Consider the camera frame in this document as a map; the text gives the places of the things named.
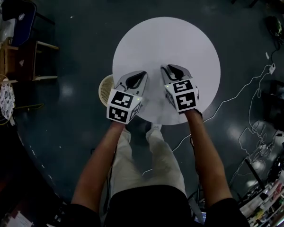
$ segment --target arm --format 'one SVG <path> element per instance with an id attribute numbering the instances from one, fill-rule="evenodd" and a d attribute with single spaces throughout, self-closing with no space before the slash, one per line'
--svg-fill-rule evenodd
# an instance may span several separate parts
<path id="1" fill-rule="evenodd" d="M 232 198 L 227 185 L 223 163 L 206 132 L 202 117 L 196 110 L 188 110 L 185 115 L 194 143 L 196 168 L 207 207 L 220 200 Z"/>
<path id="2" fill-rule="evenodd" d="M 71 203 L 99 212 L 103 185 L 125 124 L 112 122 L 106 135 L 87 162 L 77 183 Z"/>

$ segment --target blue floor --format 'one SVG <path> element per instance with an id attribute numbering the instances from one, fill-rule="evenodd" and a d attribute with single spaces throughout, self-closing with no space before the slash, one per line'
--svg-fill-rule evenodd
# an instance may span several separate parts
<path id="1" fill-rule="evenodd" d="M 112 74 L 116 47 L 136 24 L 153 17 L 176 17 L 200 28 L 212 41 L 221 64 L 221 82 L 213 103 L 204 112 L 211 117 L 223 100 L 234 97 L 252 77 L 259 76 L 269 64 L 265 53 L 275 49 L 263 19 L 277 14 L 264 1 L 248 8 L 252 0 L 35 0 L 38 12 L 53 19 L 55 27 L 37 20 L 40 41 L 55 44 L 59 52 L 51 52 L 41 60 L 44 67 L 54 68 L 57 80 L 30 83 L 22 88 L 25 99 L 16 97 L 16 104 L 44 103 L 38 110 L 17 110 L 14 115 L 19 135 L 36 167 L 55 192 L 66 201 L 72 197 L 76 181 L 90 156 L 106 132 L 110 121 L 106 108 L 98 99 L 101 80 Z M 284 45 L 274 54 L 276 70 L 262 81 L 268 91 L 270 81 L 284 82 Z M 238 98 L 225 103 L 217 115 L 206 122 L 225 166 L 228 181 L 246 157 L 238 138 L 249 125 L 250 101 L 258 80 L 244 89 Z M 263 119 L 263 103 L 255 98 L 251 122 Z M 129 126 L 133 157 L 141 172 L 151 168 L 151 154 L 144 139 L 146 122 L 135 118 Z M 267 124 L 267 142 L 275 132 Z M 163 126 L 166 142 L 174 149 L 189 134 L 188 124 Z M 242 146 L 249 153 L 258 138 L 249 131 L 242 137 Z M 276 157 L 275 148 L 271 160 Z M 186 139 L 174 152 L 190 195 L 197 188 L 193 149 Z M 243 166 L 240 174 L 248 173 Z M 261 173 L 265 179 L 266 172 Z M 250 188 L 252 175 L 237 176 L 231 188 L 244 195 Z"/>

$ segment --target blue chair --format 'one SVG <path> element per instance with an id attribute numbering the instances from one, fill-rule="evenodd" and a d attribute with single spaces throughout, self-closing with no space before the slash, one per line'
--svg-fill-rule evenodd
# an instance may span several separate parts
<path id="1" fill-rule="evenodd" d="M 30 38 L 36 16 L 53 25 L 55 24 L 37 13 L 37 6 L 31 0 L 4 0 L 2 3 L 2 19 L 4 21 L 16 19 L 12 46 L 19 47 Z"/>

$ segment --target tabletop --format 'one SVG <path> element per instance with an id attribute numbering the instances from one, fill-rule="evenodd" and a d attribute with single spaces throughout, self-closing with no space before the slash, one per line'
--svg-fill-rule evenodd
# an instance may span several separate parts
<path id="1" fill-rule="evenodd" d="M 146 71 L 149 78 L 138 116 L 164 125 L 184 123 L 185 115 L 179 114 L 165 97 L 160 66 L 166 64 L 189 70 L 199 89 L 198 109 L 203 112 L 219 88 L 219 57 L 200 29 L 178 18 L 152 18 L 126 33 L 114 55 L 114 83 L 129 72 Z"/>

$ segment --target wooden chair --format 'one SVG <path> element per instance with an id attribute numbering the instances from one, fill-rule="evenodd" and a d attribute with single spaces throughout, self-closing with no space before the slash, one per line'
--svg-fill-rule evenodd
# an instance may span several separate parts
<path id="1" fill-rule="evenodd" d="M 57 76 L 36 76 L 36 54 L 41 53 L 38 47 L 46 46 L 58 50 L 59 47 L 40 41 L 27 40 L 19 47 L 11 46 L 12 38 L 0 43 L 0 84 L 22 81 L 39 81 L 56 79 Z"/>

